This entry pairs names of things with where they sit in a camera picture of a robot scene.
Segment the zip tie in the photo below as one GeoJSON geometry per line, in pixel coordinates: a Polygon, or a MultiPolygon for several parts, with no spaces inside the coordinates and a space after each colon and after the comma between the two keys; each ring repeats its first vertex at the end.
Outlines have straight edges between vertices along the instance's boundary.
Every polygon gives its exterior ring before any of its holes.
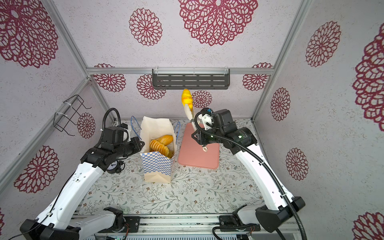
{"type": "Polygon", "coordinates": [[[64,114],[64,113],[56,113],[56,114],[61,114],[61,115],[64,115],[64,116],[68,117],[68,115],[64,114]]]}

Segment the red floral medallion pattern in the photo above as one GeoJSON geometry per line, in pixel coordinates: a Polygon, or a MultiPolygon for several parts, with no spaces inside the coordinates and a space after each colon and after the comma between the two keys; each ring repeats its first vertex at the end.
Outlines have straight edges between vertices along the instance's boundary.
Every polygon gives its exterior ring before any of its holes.
{"type": "Polygon", "coordinates": [[[192,93],[193,106],[197,108],[208,107],[212,102],[212,95],[205,90],[198,90],[192,93]]]}
{"type": "Polygon", "coordinates": [[[364,109],[364,118],[378,123],[384,131],[384,23],[379,34],[364,48],[364,56],[355,70],[355,103],[364,109]]]}
{"type": "Polygon", "coordinates": [[[4,214],[1,213],[1,209],[0,209],[0,236],[1,236],[1,231],[3,230],[3,226],[5,225],[3,218],[4,218],[4,214]]]}
{"type": "Polygon", "coordinates": [[[58,35],[39,0],[0,1],[0,52],[23,67],[49,65],[58,35]]]}
{"type": "MultiPolygon", "coordinates": [[[[96,68],[114,68],[105,63],[97,64],[96,68]]],[[[125,78],[123,74],[95,74],[93,75],[97,84],[110,92],[120,92],[125,88],[125,78]]]]}
{"type": "Polygon", "coordinates": [[[83,113],[77,120],[77,130],[83,138],[90,138],[95,133],[95,119],[89,113],[83,113]]]}
{"type": "MultiPolygon", "coordinates": [[[[270,63],[259,63],[253,66],[253,68],[271,68],[270,63]]],[[[243,76],[243,86],[251,91],[257,91],[263,89],[269,76],[267,74],[246,74],[243,76]]]]}
{"type": "Polygon", "coordinates": [[[179,0],[184,28],[200,43],[223,45],[252,21],[257,0],[179,0]]]}
{"type": "Polygon", "coordinates": [[[353,223],[354,240],[384,239],[384,216],[381,213],[372,214],[366,212],[364,215],[359,215],[358,219],[353,223]]]}
{"type": "Polygon", "coordinates": [[[159,19],[153,12],[144,8],[132,13],[129,28],[133,37],[144,46],[157,44],[163,34],[159,19]]]}
{"type": "Polygon", "coordinates": [[[286,156],[285,165],[289,174],[296,180],[303,180],[308,174],[308,161],[304,153],[292,148],[286,156]]]}
{"type": "Polygon", "coordinates": [[[140,76],[136,87],[141,95],[152,100],[162,98],[167,92],[166,90],[156,90],[153,88],[151,74],[140,76]]]}
{"type": "Polygon", "coordinates": [[[327,22],[312,35],[306,50],[308,65],[317,67],[327,62],[336,51],[340,41],[340,26],[337,22],[327,22]]]}
{"type": "Polygon", "coordinates": [[[55,179],[59,159],[49,146],[42,146],[13,185],[21,192],[37,193],[55,179]]]}
{"type": "Polygon", "coordinates": [[[291,106],[291,99],[288,91],[285,88],[279,88],[272,96],[271,113],[276,121],[283,120],[291,106]]]}

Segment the yellow object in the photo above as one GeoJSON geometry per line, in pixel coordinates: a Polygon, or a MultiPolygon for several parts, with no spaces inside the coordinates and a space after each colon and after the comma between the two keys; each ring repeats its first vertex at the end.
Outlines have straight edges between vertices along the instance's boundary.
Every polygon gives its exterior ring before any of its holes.
{"type": "Polygon", "coordinates": [[[156,140],[159,143],[164,144],[164,146],[167,146],[168,144],[170,144],[173,141],[173,137],[172,137],[172,135],[164,135],[164,136],[161,136],[159,138],[156,138],[156,140]]]}
{"type": "Polygon", "coordinates": [[[188,89],[183,90],[183,93],[181,94],[181,102],[183,103],[183,106],[188,104],[189,109],[191,109],[191,111],[193,110],[193,99],[191,92],[188,89]]]}
{"type": "Polygon", "coordinates": [[[164,156],[169,156],[169,149],[167,146],[164,146],[164,144],[159,143],[158,140],[153,139],[149,146],[153,149],[153,151],[159,152],[163,154],[164,156]]]}

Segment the floral tablecloth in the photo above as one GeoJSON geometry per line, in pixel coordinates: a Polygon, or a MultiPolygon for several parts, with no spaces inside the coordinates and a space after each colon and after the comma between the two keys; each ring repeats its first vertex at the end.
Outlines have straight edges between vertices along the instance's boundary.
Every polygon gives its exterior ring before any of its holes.
{"type": "MultiPolygon", "coordinates": [[[[183,136],[188,120],[171,121],[173,126],[180,121],[179,136],[183,136]]],[[[245,126],[254,132],[249,119],[235,121],[238,127],[245,126]]],[[[136,124],[134,129],[140,134],[136,124]]],[[[182,137],[177,140],[178,149],[181,142],[182,137]]],[[[222,144],[217,169],[175,162],[170,184],[144,182],[139,154],[132,155],[125,163],[126,168],[120,174],[105,172],[96,181],[85,196],[79,214],[95,214],[108,206],[121,209],[124,214],[229,213],[244,204],[261,206],[264,202],[243,164],[222,144]]]]}

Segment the bread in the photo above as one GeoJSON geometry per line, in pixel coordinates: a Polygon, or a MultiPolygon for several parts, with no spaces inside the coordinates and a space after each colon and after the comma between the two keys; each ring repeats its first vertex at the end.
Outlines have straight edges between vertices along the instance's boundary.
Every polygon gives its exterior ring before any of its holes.
{"type": "Polygon", "coordinates": [[[161,136],[159,138],[156,138],[156,140],[159,143],[164,144],[164,146],[167,146],[168,144],[170,144],[173,141],[173,137],[172,137],[172,135],[164,135],[164,136],[161,136]]]}
{"type": "Polygon", "coordinates": [[[164,144],[160,143],[158,140],[153,139],[151,143],[149,144],[149,147],[153,149],[153,151],[159,152],[163,154],[164,156],[169,156],[169,149],[167,146],[164,146],[164,144]]]}

